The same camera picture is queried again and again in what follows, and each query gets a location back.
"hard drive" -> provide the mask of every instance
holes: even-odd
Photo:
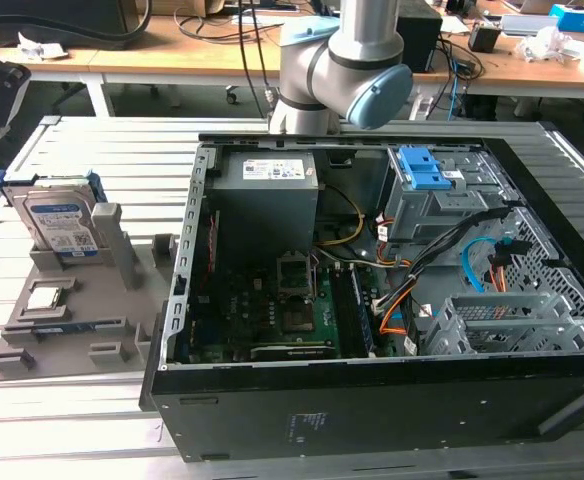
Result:
[[[106,201],[98,175],[0,179],[0,189],[16,209],[38,250],[62,257],[89,257],[105,245],[91,221],[98,201]]]

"light blue joint cap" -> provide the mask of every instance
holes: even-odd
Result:
[[[370,82],[354,99],[345,118],[364,130],[382,127],[394,119],[411,91],[412,71],[407,65],[396,65]]]
[[[281,29],[282,47],[327,38],[339,29],[336,17],[300,17],[288,20]]]

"cardboard box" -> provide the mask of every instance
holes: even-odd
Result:
[[[550,16],[559,17],[558,28],[567,32],[584,32],[584,7],[554,5]]]

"metal slatted surface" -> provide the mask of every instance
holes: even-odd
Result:
[[[122,204],[122,225],[134,243],[148,242],[158,232],[179,232],[198,132],[264,130],[262,122],[248,119],[63,118],[43,124],[11,169],[67,174],[94,168],[109,199]],[[584,231],[583,160],[539,125],[455,122],[451,129],[445,122],[400,122],[381,131],[504,138]],[[0,326],[30,270],[31,243],[0,197]],[[141,378],[138,372],[0,384],[0,478],[45,478],[51,472],[65,478],[102,478],[110,472],[127,479],[448,478],[445,472],[472,466],[490,478],[515,472],[531,479],[584,470],[584,426],[550,445],[186,466],[158,415],[138,410]],[[68,467],[63,459],[75,462]],[[428,472],[421,477],[415,469],[423,465]]]

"power supply label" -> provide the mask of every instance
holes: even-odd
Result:
[[[303,160],[258,159],[243,162],[243,180],[303,180]]]
[[[327,419],[326,412],[289,415],[285,432],[288,443],[304,446],[313,437],[316,439],[319,432],[324,430]]]
[[[83,212],[79,205],[33,205],[30,212],[55,252],[72,257],[96,255],[98,248],[92,232],[81,224]]]

